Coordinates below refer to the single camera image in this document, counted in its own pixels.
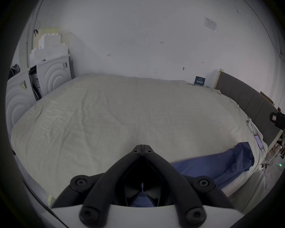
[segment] white bedsheet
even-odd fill
[[[87,75],[38,101],[15,124],[19,160],[57,198],[72,177],[105,172],[137,144],[169,162],[216,154],[249,142],[254,166],[223,191],[231,195],[261,164],[247,115],[218,90],[184,81]]]

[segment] blue fabric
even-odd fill
[[[249,143],[242,142],[224,153],[192,158],[172,165],[183,175],[208,176],[222,189],[254,165],[254,156]],[[141,192],[132,207],[153,207],[153,204],[146,193]]]

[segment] black screw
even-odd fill
[[[86,183],[87,183],[87,181],[86,181],[85,179],[83,179],[83,178],[78,179],[78,180],[76,181],[76,185],[77,185],[77,186],[83,186],[83,185],[86,185]]]
[[[204,221],[206,213],[203,208],[193,208],[186,214],[186,219],[191,224],[197,224]]]
[[[79,218],[83,222],[95,223],[99,218],[99,212],[90,207],[83,207],[80,211]]]
[[[209,182],[207,180],[200,180],[198,183],[203,187],[206,187],[209,185]]]

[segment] phone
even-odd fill
[[[262,145],[262,142],[261,142],[259,136],[258,136],[256,133],[254,134],[254,137],[255,137],[255,139],[256,139],[256,141],[257,141],[257,144],[258,144],[258,146],[259,146],[259,149],[261,150],[262,148],[264,148],[264,146]]]

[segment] blue sign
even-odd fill
[[[195,82],[194,82],[194,84],[195,85],[204,85],[204,83],[205,83],[205,78],[202,78],[202,77],[198,77],[198,76],[196,76],[195,77]]]

